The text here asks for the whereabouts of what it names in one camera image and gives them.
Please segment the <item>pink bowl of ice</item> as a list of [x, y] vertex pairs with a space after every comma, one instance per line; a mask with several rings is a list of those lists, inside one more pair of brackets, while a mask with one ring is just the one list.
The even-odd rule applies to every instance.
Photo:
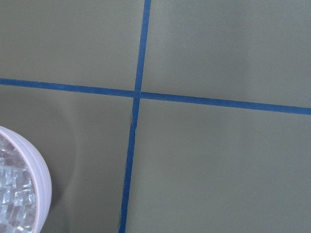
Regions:
[[1, 127], [0, 231], [40, 232], [51, 200], [51, 176], [40, 152], [20, 134]]

